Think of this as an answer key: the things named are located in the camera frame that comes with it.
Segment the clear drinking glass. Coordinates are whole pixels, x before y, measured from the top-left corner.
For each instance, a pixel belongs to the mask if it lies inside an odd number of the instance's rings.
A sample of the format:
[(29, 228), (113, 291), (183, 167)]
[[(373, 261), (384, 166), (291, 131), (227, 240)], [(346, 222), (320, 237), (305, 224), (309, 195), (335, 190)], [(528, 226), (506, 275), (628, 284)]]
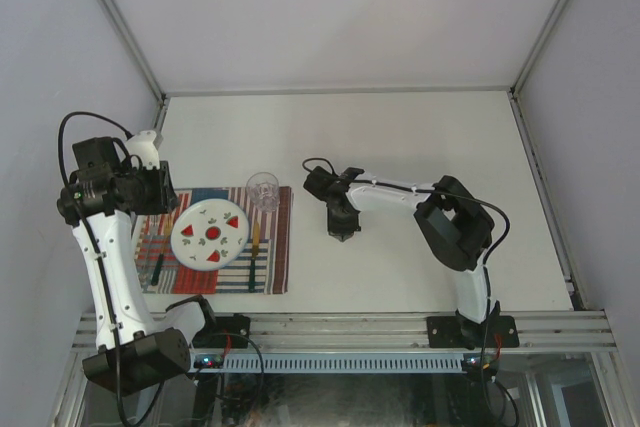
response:
[(269, 172), (258, 172), (252, 175), (246, 183), (247, 193), (251, 202), (261, 212), (272, 213), (279, 207), (279, 182)]

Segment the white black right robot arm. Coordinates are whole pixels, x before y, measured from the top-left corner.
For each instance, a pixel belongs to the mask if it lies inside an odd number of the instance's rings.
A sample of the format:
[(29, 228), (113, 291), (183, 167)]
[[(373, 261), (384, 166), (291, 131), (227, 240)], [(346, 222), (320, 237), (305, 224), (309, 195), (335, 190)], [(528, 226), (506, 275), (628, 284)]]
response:
[(486, 263), (499, 243), (492, 239), (495, 222), (488, 203), (474, 198), (452, 176), (411, 186), (380, 180), (355, 167), (342, 173), (320, 166), (304, 169), (304, 189), (326, 205), (328, 234), (341, 242), (361, 230), (362, 212), (390, 207), (410, 214), (432, 254), (452, 274), (457, 340), (474, 349), (493, 337), (500, 307)]

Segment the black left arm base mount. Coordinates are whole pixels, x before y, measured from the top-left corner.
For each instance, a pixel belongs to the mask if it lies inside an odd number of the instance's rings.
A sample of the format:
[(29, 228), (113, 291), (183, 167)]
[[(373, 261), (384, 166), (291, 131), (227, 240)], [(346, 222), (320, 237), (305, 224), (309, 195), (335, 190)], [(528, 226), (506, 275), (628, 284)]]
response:
[(251, 330), (251, 319), (248, 316), (234, 314), (218, 316), (214, 323), (208, 323), (200, 330), (192, 341), (196, 349), (246, 349)]

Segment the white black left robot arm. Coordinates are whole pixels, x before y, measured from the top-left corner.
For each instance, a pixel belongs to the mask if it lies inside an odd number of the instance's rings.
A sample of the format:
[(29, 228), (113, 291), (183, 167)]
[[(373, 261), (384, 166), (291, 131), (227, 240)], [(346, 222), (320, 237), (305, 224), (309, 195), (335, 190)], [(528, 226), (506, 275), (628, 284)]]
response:
[(185, 374), (190, 344), (215, 342), (219, 323), (200, 295), (170, 305), (161, 320), (145, 302), (131, 240), (133, 215), (169, 214), (178, 206), (162, 141), (154, 130), (127, 140), (97, 137), (73, 146), (77, 170), (64, 176), (57, 207), (72, 228), (87, 268), (96, 314), (97, 354), (86, 378), (128, 396)]

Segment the white watermelon pattern plate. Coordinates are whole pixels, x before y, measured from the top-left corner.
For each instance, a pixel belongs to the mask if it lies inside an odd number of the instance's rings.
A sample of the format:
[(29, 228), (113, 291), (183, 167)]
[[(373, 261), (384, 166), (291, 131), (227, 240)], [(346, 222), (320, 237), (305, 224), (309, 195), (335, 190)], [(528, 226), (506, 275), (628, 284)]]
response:
[(249, 239), (247, 214), (226, 199), (207, 199), (189, 206), (175, 221), (170, 237), (177, 261), (192, 270), (226, 267)]

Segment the gold fork green handle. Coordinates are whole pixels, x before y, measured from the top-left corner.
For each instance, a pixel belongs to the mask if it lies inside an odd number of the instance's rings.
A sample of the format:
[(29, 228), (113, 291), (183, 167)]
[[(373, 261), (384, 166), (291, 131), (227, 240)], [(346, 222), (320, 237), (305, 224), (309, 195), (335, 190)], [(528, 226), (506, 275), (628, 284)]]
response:
[(172, 229), (173, 229), (173, 217), (171, 215), (168, 215), (164, 223), (164, 230), (163, 230), (164, 239), (162, 241), (160, 251), (157, 256), (156, 264), (151, 276), (150, 285), (152, 287), (155, 287), (159, 284), (159, 278), (160, 278), (160, 274), (161, 274), (161, 270), (164, 262), (165, 251), (170, 241), (170, 235), (171, 235)]

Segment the gold knife green handle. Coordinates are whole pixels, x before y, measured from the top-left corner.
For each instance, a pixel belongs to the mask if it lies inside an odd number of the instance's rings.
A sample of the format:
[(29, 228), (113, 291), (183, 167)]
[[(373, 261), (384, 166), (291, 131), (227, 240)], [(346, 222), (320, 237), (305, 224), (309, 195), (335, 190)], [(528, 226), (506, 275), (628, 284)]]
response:
[(248, 280), (248, 291), (250, 293), (254, 293), (256, 289), (256, 263), (260, 253), (260, 232), (260, 224), (258, 221), (255, 221), (252, 230), (251, 261)]

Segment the striped patchwork placemat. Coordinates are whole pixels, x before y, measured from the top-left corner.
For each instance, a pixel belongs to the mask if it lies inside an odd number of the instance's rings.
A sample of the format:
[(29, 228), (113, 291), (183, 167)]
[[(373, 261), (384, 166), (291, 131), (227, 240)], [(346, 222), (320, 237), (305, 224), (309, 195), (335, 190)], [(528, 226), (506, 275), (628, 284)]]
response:
[[(147, 285), (142, 289), (150, 294), (240, 294), (248, 291), (251, 261), (252, 230), (255, 221), (260, 224), (260, 253), (256, 263), (256, 289), (254, 293), (284, 294), (287, 291), (289, 263), (290, 214), (293, 201), (289, 186), (279, 188), (279, 207), (275, 212), (259, 211), (251, 202), (244, 187), (192, 188), (176, 192), (179, 204), (169, 214), (162, 216), (158, 233), (153, 240)], [(165, 251), (159, 284), (150, 285), (157, 256), (164, 239), (164, 223), (168, 215), (173, 217), (173, 226), (178, 217), (191, 205), (207, 199), (226, 199), (237, 204), (250, 222), (249, 239), (244, 251), (229, 265), (213, 271), (196, 271), (181, 265), (175, 258), (170, 241)], [(141, 223), (147, 216), (140, 215), (136, 221), (134, 250), (136, 265), (138, 238)]]

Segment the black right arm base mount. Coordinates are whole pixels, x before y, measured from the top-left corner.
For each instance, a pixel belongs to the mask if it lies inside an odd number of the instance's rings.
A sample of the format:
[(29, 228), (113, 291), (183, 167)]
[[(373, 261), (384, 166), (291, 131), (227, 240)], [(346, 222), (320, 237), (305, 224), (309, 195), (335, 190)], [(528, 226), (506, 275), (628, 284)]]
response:
[(518, 348), (520, 339), (515, 318), (493, 317), (476, 324), (461, 316), (429, 316), (426, 318), (429, 346), (434, 349), (464, 348), (477, 350), (482, 346), (496, 348), (497, 341), (506, 348)]

